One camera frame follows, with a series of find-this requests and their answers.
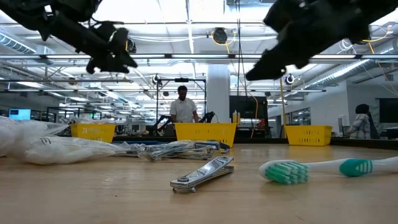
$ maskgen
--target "white and teal toothbrush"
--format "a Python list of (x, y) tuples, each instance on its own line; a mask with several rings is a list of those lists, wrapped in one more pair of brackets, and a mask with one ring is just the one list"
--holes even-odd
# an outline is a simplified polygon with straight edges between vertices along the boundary
[(280, 184), (301, 184), (308, 173), (326, 173), (360, 177), (372, 172), (398, 172), (398, 157), (388, 159), (338, 159), (326, 162), (298, 163), (293, 160), (269, 161), (260, 166), (260, 175)]

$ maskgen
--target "yellow basket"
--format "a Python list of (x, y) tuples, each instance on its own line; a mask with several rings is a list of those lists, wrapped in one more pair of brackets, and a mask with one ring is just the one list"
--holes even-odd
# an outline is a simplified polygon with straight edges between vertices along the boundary
[(293, 146), (326, 146), (330, 144), (331, 126), (286, 126), (287, 139)]
[(216, 140), (232, 147), (236, 123), (176, 123), (178, 140)]
[(111, 143), (115, 124), (71, 124), (72, 137)]

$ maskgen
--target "wooden table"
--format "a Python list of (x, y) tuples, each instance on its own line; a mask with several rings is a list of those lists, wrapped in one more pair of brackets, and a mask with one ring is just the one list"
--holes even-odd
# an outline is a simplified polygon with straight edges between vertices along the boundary
[(109, 157), (35, 166), (0, 158), (1, 223), (398, 223), (398, 174), (316, 174), (308, 184), (288, 186), (257, 173), (273, 159), (382, 159), (398, 151), (247, 144), (231, 155), (235, 172), (192, 194), (173, 193), (169, 182), (205, 161)]

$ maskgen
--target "white column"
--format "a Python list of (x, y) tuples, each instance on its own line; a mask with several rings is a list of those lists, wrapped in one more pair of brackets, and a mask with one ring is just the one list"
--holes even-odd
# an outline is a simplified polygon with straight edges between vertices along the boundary
[(217, 117), (213, 123), (229, 122), (229, 70), (228, 65), (209, 65), (207, 73), (207, 112)]

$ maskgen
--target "black robotic claw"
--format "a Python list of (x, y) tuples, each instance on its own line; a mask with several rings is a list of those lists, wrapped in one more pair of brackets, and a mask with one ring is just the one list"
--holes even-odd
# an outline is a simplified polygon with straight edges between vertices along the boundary
[(89, 28), (80, 24), (91, 20), (102, 0), (0, 0), (0, 9), (22, 26), (40, 32), (44, 41), (50, 35), (92, 57), (87, 72), (128, 73), (137, 67), (129, 55), (128, 30), (115, 28), (115, 22), (97, 22)]
[(368, 25), (397, 7), (398, 0), (277, 0), (264, 23), (278, 32), (279, 43), (263, 53), (246, 78), (275, 80), (287, 65), (302, 68), (341, 39), (354, 44), (367, 39)]

